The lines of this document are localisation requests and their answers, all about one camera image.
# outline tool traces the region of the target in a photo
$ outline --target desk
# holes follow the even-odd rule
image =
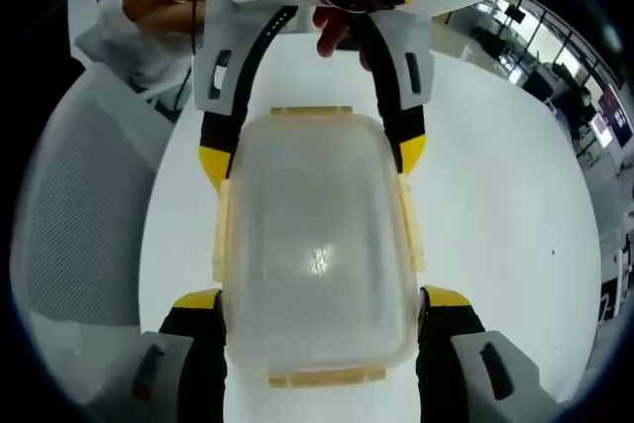
[[[378,118],[355,53],[321,58],[315,34],[279,36],[254,83],[248,121],[271,106],[353,105]],[[468,296],[570,398],[590,353],[600,290],[594,215],[574,153],[526,92],[434,53],[427,149],[410,176],[427,269],[417,278]],[[141,326],[156,331],[174,300],[211,279],[216,194],[197,159],[202,113],[185,106],[158,171],[140,270]],[[227,421],[418,421],[414,359],[384,382],[338,390],[245,390],[229,367]]]

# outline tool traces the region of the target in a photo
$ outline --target window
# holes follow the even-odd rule
[[[528,53],[539,59],[541,63],[552,63],[564,42],[558,39],[546,25],[544,23],[538,27],[533,42],[528,46]]]
[[[491,10],[493,10],[493,7],[483,2],[480,2],[479,4],[477,4],[476,7],[478,10],[480,10],[481,12],[484,12],[485,14],[490,14]]]
[[[599,80],[599,84],[607,85],[607,83],[612,82],[613,84],[616,84],[618,87],[621,86],[621,84],[616,80],[612,72],[608,70],[603,63],[599,63],[594,69],[594,71],[598,74],[598,78],[603,80],[603,83],[601,83],[601,81]]]
[[[585,42],[577,35],[573,34],[570,39],[571,48],[576,52],[578,58],[581,60],[581,64],[590,70],[596,63],[596,55],[590,50]]]
[[[584,86],[587,88],[587,90],[590,92],[590,95],[592,96],[592,106],[594,106],[594,109],[596,109],[597,111],[600,111],[598,100],[601,96],[603,96],[603,88],[601,88],[601,86],[592,76],[587,79]]]
[[[571,53],[571,51],[568,50],[568,48],[563,49],[561,54],[557,57],[557,64],[562,64],[563,66],[565,66],[566,69],[570,72],[571,76],[575,80],[577,80],[577,76],[579,75],[582,66],[581,63],[579,63],[579,61]]]
[[[551,14],[546,14],[544,23],[551,30],[551,32],[553,32],[553,34],[555,34],[555,36],[562,42],[566,39],[568,34],[571,32],[571,29],[569,29],[566,26],[566,24],[564,24],[563,22],[560,22],[559,19],[557,19],[557,17]]]
[[[497,0],[495,4],[497,5],[497,9],[495,9],[493,18],[497,19],[500,24],[503,25],[504,22],[506,22],[506,14],[504,12],[506,12],[506,9],[508,8],[508,2],[505,0]]]
[[[524,14],[524,20],[521,23],[511,22],[510,29],[519,35],[520,38],[524,39],[526,43],[530,42],[531,38],[533,38],[533,34],[535,30],[537,30],[537,26],[539,25],[539,18],[541,17],[541,12],[539,12],[539,7],[537,9],[527,8],[526,4],[533,4],[528,0],[523,0],[519,6],[519,10],[522,14]]]

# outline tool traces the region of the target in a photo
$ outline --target plastic food container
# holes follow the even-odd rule
[[[217,241],[238,367],[271,384],[351,374],[337,370],[374,379],[411,355],[418,290],[379,123],[353,114],[257,119],[243,130],[228,182]]]

